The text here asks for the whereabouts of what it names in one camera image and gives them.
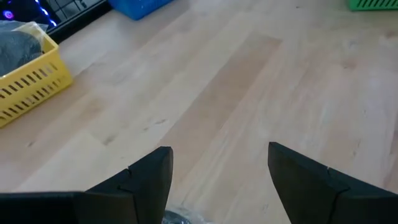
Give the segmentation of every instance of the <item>black plastic part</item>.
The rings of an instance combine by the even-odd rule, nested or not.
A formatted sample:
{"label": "black plastic part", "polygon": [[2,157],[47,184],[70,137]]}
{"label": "black plastic part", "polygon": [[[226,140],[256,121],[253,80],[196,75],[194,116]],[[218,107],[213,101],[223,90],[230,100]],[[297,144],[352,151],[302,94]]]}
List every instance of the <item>black plastic part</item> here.
{"label": "black plastic part", "polygon": [[292,224],[398,223],[398,195],[269,143],[272,181]]}
{"label": "black plastic part", "polygon": [[162,223],[172,169],[160,147],[86,192],[0,194],[0,223]]}
{"label": "black plastic part", "polygon": [[48,31],[48,35],[59,44],[110,10],[112,10],[112,7],[107,0],[99,1],[75,15],[69,21],[65,21],[57,27],[51,28]]}

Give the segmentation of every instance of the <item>yellow plastic crate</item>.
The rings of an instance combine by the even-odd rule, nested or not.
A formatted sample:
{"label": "yellow plastic crate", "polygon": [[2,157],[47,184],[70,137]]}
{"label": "yellow plastic crate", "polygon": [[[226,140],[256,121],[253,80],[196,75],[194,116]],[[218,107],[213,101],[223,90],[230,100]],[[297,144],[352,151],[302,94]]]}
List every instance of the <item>yellow plastic crate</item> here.
{"label": "yellow plastic crate", "polygon": [[36,23],[15,30],[42,36],[43,55],[0,77],[0,128],[72,83],[58,45]]}

